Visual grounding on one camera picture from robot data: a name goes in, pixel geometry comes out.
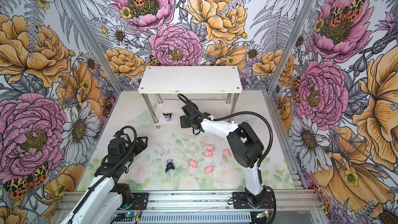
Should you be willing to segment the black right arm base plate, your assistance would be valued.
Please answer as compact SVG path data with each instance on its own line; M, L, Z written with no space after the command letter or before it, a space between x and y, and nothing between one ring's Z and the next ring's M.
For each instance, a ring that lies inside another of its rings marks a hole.
M236 191L232 193L232 204L234 209L275 209L275 195L271 191L263 191L259 195L254 196L252 193L245 191Z

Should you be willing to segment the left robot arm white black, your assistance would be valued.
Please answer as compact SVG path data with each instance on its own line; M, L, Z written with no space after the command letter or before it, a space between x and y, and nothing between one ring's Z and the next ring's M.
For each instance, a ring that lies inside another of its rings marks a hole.
M130 186L119 183L134 157L148 146L148 138L131 141L127 134L112 139L108 155L95 172L95 178L76 206L61 221L63 224L106 224L119 208L133 203Z

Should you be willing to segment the black purple figure toy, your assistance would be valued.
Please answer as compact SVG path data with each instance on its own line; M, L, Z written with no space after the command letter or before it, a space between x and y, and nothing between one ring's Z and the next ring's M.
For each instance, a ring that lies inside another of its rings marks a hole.
M175 170L175 166L173 164L173 160L171 160L171 159L167 160L165 172L168 173L168 172L172 172L174 170Z

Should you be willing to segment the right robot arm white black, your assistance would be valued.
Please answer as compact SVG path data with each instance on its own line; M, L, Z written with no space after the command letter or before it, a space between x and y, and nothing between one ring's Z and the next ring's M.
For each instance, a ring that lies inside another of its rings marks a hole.
M191 127L194 131L214 134L228 141L235 160L244 168L247 202L250 207L258 208L267 192L262 180L261 163L273 143L273 133L269 122L254 112L238 112L217 119L209 113L200 112L199 108L184 95L178 96L184 102L181 108L184 112L184 115L180 117L181 127L183 129ZM225 121L238 115L254 115L265 122L269 130L269 142L266 149L249 123L236 124Z

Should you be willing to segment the purple black-eared figure toy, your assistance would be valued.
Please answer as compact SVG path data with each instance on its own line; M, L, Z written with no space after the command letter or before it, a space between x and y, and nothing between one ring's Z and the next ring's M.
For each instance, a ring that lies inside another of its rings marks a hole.
M172 121L172 113L163 113L163 116L167 122Z

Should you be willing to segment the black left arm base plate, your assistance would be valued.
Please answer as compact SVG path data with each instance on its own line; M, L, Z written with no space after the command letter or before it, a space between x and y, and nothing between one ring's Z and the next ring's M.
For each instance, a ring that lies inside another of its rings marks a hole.
M132 203L129 210L146 210L148 204L149 193L132 192Z

